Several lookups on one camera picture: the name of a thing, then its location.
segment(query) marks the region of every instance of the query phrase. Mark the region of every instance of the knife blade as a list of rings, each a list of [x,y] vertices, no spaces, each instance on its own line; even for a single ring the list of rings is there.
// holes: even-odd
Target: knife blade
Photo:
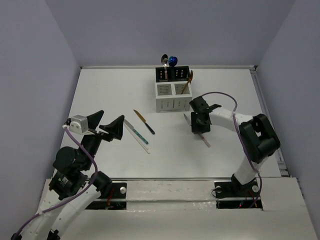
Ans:
[[[187,117],[187,115],[184,113],[183,116],[184,116],[184,119],[186,120],[186,122],[188,123],[188,125],[191,126],[191,121],[190,121],[190,119]],[[210,143],[207,141],[207,139],[205,139],[205,137],[202,135],[202,133],[197,133],[197,134],[198,134],[199,137],[202,139],[202,141],[205,143],[205,145],[206,145],[208,148],[210,148],[210,147],[211,147]]]
[[[137,110],[134,110],[133,111],[135,112],[135,114],[138,115],[138,117],[141,119],[141,121],[146,125],[146,127],[149,129],[149,131],[152,133],[152,134],[156,134],[155,131],[153,131],[153,129],[148,125],[148,123],[146,123],[146,120],[145,118],[137,111]]]
[[[137,130],[135,130],[135,127],[132,126],[131,123],[126,119],[124,120],[124,124],[127,125],[128,128],[131,129],[145,144],[149,144],[149,142],[143,136],[141,136],[141,134]]]

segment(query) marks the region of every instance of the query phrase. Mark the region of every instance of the wall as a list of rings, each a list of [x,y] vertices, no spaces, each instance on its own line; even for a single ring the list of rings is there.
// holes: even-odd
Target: wall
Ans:
[[[80,69],[43,0],[2,0],[0,23],[0,238],[8,240],[53,172]]]
[[[257,65],[294,0],[46,0],[80,66]]]
[[[297,0],[258,67],[290,173],[320,239],[320,1]]]

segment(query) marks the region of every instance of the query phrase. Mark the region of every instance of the purple cable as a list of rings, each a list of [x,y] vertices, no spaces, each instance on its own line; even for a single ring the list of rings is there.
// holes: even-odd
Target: purple cable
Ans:
[[[96,180],[97,176],[98,176],[98,166],[96,161],[94,160],[94,158],[90,155],[90,153],[84,148],[84,146],[82,146],[75,138],[74,136],[71,135],[71,133],[69,132],[69,130],[67,129],[67,127],[64,128],[65,133],[71,138],[72,141],[74,141],[75,144],[77,144],[79,146],[79,148],[85,153],[85,155],[87,155],[87,157],[90,159],[90,161],[92,162],[93,166],[94,166],[94,174],[92,179],[90,180],[89,184],[79,193],[77,193],[76,195],[70,197],[68,200],[61,202],[55,206],[52,206],[48,209],[45,209],[42,211],[43,214],[50,212],[52,210],[55,210],[57,208],[60,208],[68,203],[70,203],[72,200],[76,199],[77,197],[79,197],[81,194],[83,194],[85,191],[87,191],[91,185],[94,183],[94,181]],[[33,217],[31,217],[30,219],[28,219],[20,228],[19,230],[15,233],[13,240],[17,240],[18,236],[20,235],[20,233],[22,232],[22,230],[34,219],[36,219],[37,217],[39,217],[40,214],[37,213],[36,215],[34,215]]]
[[[246,158],[248,159],[251,168],[253,169],[253,171],[255,171],[255,172],[257,173],[257,175],[258,175],[258,177],[259,177],[259,179],[260,179],[260,188],[259,188],[259,191],[257,192],[257,196],[256,196],[255,200],[253,201],[253,203],[252,203],[252,204],[250,205],[250,207],[249,207],[249,209],[250,209],[250,208],[252,208],[252,207],[257,203],[257,201],[258,201],[258,199],[259,199],[259,197],[260,197],[260,193],[261,193],[261,190],[262,190],[262,178],[261,178],[261,176],[260,176],[260,172],[259,172],[259,171],[255,168],[255,166],[253,165],[252,160],[251,160],[250,157],[249,157],[249,153],[248,153],[248,151],[247,151],[247,149],[246,149],[245,143],[244,143],[244,141],[243,141],[242,138],[241,138],[239,126],[238,126],[238,124],[237,124],[237,119],[236,119],[236,110],[237,110],[237,107],[238,107],[238,102],[237,102],[237,100],[236,100],[233,96],[231,96],[231,95],[229,95],[229,94],[227,94],[227,93],[221,92],[221,91],[211,91],[211,92],[207,92],[207,93],[201,95],[201,97],[203,97],[203,96],[205,96],[205,95],[209,95],[209,94],[221,94],[221,95],[225,95],[225,96],[231,98],[231,99],[234,101],[234,108],[233,108],[233,113],[232,113],[232,119],[233,119],[235,131],[236,131],[236,134],[238,135],[238,138],[239,138],[240,143],[241,143],[241,145],[242,145],[244,154],[245,154]]]

